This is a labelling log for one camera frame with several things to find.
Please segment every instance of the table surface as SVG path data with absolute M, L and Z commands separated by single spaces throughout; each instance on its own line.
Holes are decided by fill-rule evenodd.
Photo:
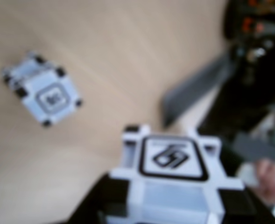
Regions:
M 161 129 L 163 94 L 225 45 L 225 0 L 0 0 L 0 70 L 36 50 L 84 106 L 42 128 L 0 79 L 0 224 L 66 219 L 116 166 L 125 124 Z

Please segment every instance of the finger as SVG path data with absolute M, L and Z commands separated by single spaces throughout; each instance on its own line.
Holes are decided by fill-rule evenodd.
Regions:
M 268 159 L 262 159 L 256 163 L 256 174 L 259 180 L 265 175 L 270 164 L 271 161 Z
M 270 186 L 265 191 L 261 192 L 262 198 L 268 203 L 275 203 L 275 185 Z
M 264 182 L 267 185 L 273 185 L 275 183 L 275 163 L 272 162 L 265 174 L 260 178 L 260 181 Z

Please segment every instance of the gray plastic part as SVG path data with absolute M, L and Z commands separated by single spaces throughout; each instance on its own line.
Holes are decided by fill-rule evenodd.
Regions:
M 224 53 L 191 78 L 168 91 L 162 99 L 163 126 L 171 125 L 215 85 L 224 83 L 234 71 L 229 53 Z
M 247 161 L 269 158 L 275 161 L 275 147 L 261 140 L 254 140 L 245 133 L 238 133 L 233 143 L 235 152 Z

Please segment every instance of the hand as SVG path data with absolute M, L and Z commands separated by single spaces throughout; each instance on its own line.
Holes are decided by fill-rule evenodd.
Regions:
M 262 159 L 255 163 L 259 186 L 253 188 L 258 197 L 269 204 L 275 204 L 275 162 Z

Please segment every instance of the printed symbol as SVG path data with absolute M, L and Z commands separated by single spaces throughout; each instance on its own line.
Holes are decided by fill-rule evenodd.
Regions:
M 68 105 L 68 96 L 63 87 L 58 84 L 43 89 L 37 94 L 37 99 L 47 113 L 57 112 Z
M 58 92 L 54 92 L 53 95 L 46 96 L 46 101 L 51 106 L 54 106 L 55 104 L 59 103 L 62 100 L 63 100 L 63 96 Z
M 188 160 L 189 156 L 182 151 L 185 145 L 170 145 L 166 150 L 156 155 L 153 160 L 160 167 L 175 169 Z

